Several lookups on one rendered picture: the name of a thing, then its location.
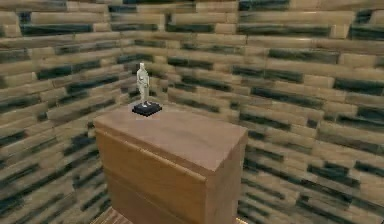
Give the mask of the white statue on black base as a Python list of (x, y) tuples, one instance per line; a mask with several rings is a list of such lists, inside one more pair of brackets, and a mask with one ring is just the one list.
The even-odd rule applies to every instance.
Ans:
[(158, 103), (148, 100), (150, 79), (143, 62), (139, 64), (139, 70), (136, 73), (136, 77), (137, 87), (140, 94), (140, 102), (133, 107), (132, 111), (145, 117), (149, 117), (161, 111), (162, 107)]

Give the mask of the brown wooden chest of drawers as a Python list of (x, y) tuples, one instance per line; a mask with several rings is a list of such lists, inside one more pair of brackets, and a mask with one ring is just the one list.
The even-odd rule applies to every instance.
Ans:
[(133, 224), (235, 224), (247, 129), (165, 106), (94, 119), (112, 207)]

